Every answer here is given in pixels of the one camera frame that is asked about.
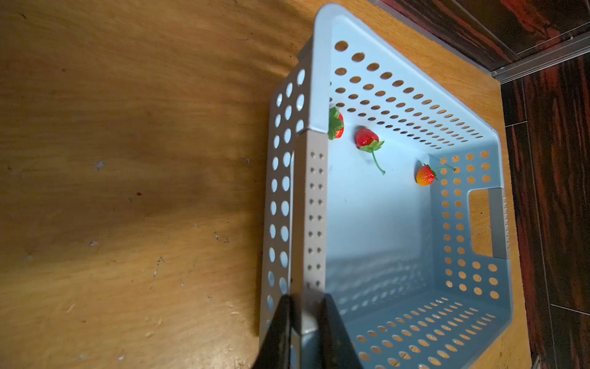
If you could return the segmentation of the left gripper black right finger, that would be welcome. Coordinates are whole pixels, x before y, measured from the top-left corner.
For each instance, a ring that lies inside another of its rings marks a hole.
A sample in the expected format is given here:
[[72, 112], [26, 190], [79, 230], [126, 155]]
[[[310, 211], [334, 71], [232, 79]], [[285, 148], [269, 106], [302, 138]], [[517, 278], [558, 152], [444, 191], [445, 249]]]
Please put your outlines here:
[[318, 318], [323, 368], [362, 368], [333, 297], [324, 295]]

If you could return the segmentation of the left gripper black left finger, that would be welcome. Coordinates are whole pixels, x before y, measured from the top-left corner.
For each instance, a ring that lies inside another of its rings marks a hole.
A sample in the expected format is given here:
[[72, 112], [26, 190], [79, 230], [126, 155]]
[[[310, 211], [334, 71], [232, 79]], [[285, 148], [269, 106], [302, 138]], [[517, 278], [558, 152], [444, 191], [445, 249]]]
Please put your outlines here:
[[289, 369], [292, 301], [283, 295], [267, 330], [253, 369]]

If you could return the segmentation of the light blue plastic basket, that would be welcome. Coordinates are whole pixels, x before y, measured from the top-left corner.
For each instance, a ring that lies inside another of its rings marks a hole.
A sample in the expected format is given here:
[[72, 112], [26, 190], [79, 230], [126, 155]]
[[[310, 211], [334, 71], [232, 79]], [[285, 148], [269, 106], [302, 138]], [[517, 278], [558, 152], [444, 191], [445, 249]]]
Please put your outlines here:
[[[384, 141], [385, 175], [361, 129]], [[458, 170], [423, 187], [417, 162]], [[290, 368], [323, 368], [325, 294], [362, 368], [471, 367], [513, 318], [499, 135], [328, 4], [270, 101], [263, 250], [261, 346], [290, 295]]]

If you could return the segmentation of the orange red strawberry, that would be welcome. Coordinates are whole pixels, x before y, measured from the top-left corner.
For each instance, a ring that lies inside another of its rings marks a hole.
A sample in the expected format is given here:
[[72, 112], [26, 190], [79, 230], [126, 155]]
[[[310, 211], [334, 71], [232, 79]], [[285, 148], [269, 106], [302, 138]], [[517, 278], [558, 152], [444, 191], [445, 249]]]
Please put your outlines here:
[[439, 176], [447, 172], [456, 172], [458, 167], [453, 167], [447, 164], [433, 168], [430, 165], [422, 162], [417, 162], [415, 165], [416, 175], [415, 182], [423, 187], [432, 185], [439, 180]]

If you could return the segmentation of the red strawberry with stem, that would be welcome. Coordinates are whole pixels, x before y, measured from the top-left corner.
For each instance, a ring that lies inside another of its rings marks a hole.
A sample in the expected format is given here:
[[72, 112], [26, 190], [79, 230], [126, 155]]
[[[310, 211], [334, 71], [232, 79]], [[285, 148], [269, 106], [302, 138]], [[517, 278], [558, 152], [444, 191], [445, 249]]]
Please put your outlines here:
[[340, 138], [344, 133], [344, 118], [340, 113], [338, 107], [333, 107], [329, 111], [329, 128], [328, 128], [328, 138], [330, 140], [335, 140], [336, 138]]

